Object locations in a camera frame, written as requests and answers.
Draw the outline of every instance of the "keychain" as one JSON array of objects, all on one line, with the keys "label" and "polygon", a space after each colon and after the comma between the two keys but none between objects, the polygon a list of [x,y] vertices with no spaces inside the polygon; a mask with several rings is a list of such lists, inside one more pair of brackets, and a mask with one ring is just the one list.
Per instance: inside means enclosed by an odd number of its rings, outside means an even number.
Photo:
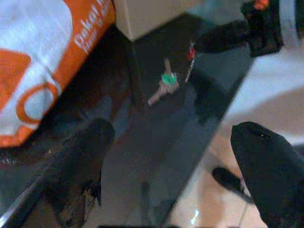
[{"label": "keychain", "polygon": [[[190,44],[190,51],[187,54],[186,58],[188,61],[191,61],[190,68],[187,71],[185,83],[189,81],[189,77],[194,67],[196,57],[196,50],[194,48],[194,43]],[[156,103],[162,96],[170,93],[173,94],[180,84],[177,80],[177,74],[173,73],[171,70],[171,65],[169,59],[165,59],[165,73],[162,74],[161,80],[159,82],[159,89],[154,93],[154,95],[148,100],[148,104],[152,106]]]}]

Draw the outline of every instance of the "green key tag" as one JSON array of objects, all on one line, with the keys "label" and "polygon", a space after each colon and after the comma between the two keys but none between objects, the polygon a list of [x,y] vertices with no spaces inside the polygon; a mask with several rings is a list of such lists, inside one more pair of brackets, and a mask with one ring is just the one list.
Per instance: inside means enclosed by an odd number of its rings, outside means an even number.
[{"label": "green key tag", "polygon": [[167,85],[174,85],[177,83],[177,77],[174,74],[163,74],[161,79],[162,82]]}]

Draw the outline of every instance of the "black shoe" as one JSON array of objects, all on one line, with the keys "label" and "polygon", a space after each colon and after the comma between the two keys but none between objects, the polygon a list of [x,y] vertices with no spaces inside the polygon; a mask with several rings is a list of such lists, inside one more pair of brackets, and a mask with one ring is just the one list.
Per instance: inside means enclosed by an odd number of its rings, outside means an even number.
[{"label": "black shoe", "polygon": [[241,179],[227,169],[218,167],[212,171],[213,178],[225,189],[234,192],[247,203],[254,204],[252,198],[241,189]]}]

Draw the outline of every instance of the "cement bag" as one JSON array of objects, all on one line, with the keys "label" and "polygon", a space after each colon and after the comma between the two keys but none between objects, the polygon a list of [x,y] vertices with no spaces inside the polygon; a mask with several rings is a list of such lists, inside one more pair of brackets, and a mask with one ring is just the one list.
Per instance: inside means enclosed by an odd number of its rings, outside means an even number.
[{"label": "cement bag", "polygon": [[38,128],[114,22],[111,0],[0,1],[0,147]]}]

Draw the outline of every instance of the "orange logo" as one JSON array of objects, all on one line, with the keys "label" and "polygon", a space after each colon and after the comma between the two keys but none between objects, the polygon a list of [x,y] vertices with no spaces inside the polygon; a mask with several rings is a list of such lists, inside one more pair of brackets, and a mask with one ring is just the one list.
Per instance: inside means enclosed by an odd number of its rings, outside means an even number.
[{"label": "orange logo", "polygon": [[0,49],[0,110],[14,93],[30,62],[26,54]]},{"label": "orange logo", "polygon": [[23,121],[25,123],[28,123],[28,124],[29,123],[30,124],[38,124],[40,122],[40,119],[36,120],[36,119],[33,119],[33,118],[31,118],[27,115],[27,113],[25,111],[25,103],[29,100],[29,98],[31,98],[32,95],[34,95],[35,93],[38,93],[39,91],[41,91],[43,89],[48,89],[52,93],[53,102],[55,100],[57,100],[58,90],[57,90],[56,86],[54,86],[50,83],[45,83],[43,85],[38,85],[38,86],[28,90],[27,92],[25,92],[21,96],[21,98],[19,99],[18,104],[17,104],[17,116],[21,121]]}]

